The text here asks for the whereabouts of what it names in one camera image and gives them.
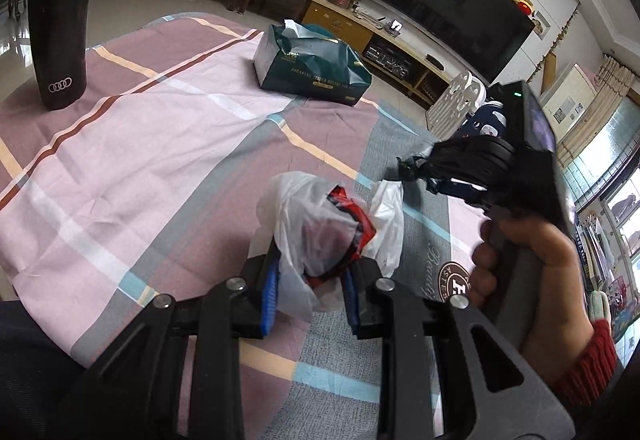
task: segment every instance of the screw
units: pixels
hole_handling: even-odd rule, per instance
[[[156,308],[169,308],[171,306],[171,296],[160,294],[154,297],[154,306]]]
[[[376,288],[382,292],[391,292],[395,287],[396,283],[386,277],[381,277],[376,281]]]
[[[467,299],[463,295],[456,294],[456,295],[452,295],[449,298],[449,303],[451,306],[453,306],[453,308],[464,310],[466,307],[469,306],[469,299]]]
[[[226,280],[226,287],[234,292],[240,292],[246,287],[246,281],[241,277],[232,277]]]

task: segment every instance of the curtain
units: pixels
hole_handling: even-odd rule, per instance
[[[558,142],[558,162],[562,169],[568,166],[590,144],[626,96],[635,80],[631,70],[608,55],[596,78],[596,97],[584,115]]]

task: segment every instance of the plastic bag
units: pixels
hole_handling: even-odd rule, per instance
[[[275,239],[281,253],[278,310],[307,322],[311,322],[313,312],[344,306],[339,277],[320,281],[318,277],[334,271],[357,242],[356,232],[362,231],[362,225],[345,205],[353,212],[366,214],[375,229],[374,236],[367,236],[369,241],[361,255],[378,261],[385,277],[391,276],[400,261],[402,184],[375,183],[370,207],[354,196],[338,195],[343,203],[341,210],[334,197],[339,191],[334,182],[323,178],[299,171],[283,173],[269,181],[256,208],[260,227],[248,256],[266,253],[271,239]]]

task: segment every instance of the tv stand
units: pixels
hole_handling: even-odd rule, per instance
[[[342,39],[360,54],[369,71],[391,78],[398,89],[425,109],[452,80],[426,55],[329,1],[309,0],[302,23],[322,26]]]

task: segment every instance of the audi logo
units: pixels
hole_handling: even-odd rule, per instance
[[[66,89],[67,87],[71,86],[71,77],[68,76],[63,80],[60,80],[59,82],[54,82],[52,84],[49,84],[49,91],[52,93],[55,93],[56,91],[62,91],[63,89]]]

